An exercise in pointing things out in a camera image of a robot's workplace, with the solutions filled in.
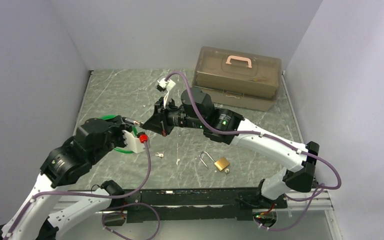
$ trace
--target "white wall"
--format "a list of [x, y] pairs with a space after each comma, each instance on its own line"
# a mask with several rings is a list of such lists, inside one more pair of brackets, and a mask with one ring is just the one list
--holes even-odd
[[202, 46], [282, 59], [322, 0], [51, 0], [89, 69], [194, 68]]
[[48, 0], [0, 0], [0, 225], [73, 133], [87, 80]]
[[344, 239], [384, 239], [384, 0], [323, 1], [286, 84], [304, 139], [341, 173], [330, 194]]

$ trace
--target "toolbox lid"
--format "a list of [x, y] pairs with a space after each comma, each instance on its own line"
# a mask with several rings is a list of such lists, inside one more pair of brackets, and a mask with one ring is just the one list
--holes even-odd
[[204, 46], [195, 69], [198, 86], [267, 97], [279, 88], [279, 58]]

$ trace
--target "red cap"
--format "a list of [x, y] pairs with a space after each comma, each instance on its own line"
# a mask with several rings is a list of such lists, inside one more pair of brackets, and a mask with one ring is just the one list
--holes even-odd
[[140, 141], [141, 144], [143, 144], [144, 142], [149, 141], [149, 138], [148, 138], [148, 136], [146, 134], [141, 134], [139, 136], [139, 141]]

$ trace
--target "small metal object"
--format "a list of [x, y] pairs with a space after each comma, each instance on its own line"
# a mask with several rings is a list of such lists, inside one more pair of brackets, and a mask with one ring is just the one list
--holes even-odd
[[218, 161], [214, 161], [214, 159], [210, 156], [210, 154], [206, 151], [202, 151], [200, 154], [199, 154], [199, 159], [201, 159], [201, 162], [206, 166], [206, 168], [208, 168], [207, 164], [204, 162], [203, 158], [202, 158], [202, 154], [207, 154], [207, 156], [212, 160], [212, 162], [214, 163], [215, 167], [221, 172], [223, 171], [223, 169], [227, 168], [229, 165], [230, 165], [230, 162], [225, 158], [225, 157], [222, 157], [220, 158]]

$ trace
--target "padlock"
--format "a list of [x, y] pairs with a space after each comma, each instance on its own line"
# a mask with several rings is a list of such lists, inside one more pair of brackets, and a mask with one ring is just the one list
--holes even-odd
[[204, 162], [203, 158], [202, 158], [202, 154], [207, 154], [207, 156], [212, 160], [212, 162], [214, 163], [215, 167], [221, 172], [223, 171], [223, 169], [227, 168], [231, 163], [225, 158], [225, 157], [222, 157], [220, 158], [219, 160], [217, 161], [214, 161], [214, 159], [210, 156], [210, 154], [206, 151], [202, 151], [200, 154], [199, 154], [199, 159], [201, 159], [201, 162], [206, 166], [206, 168], [208, 168], [207, 164]]

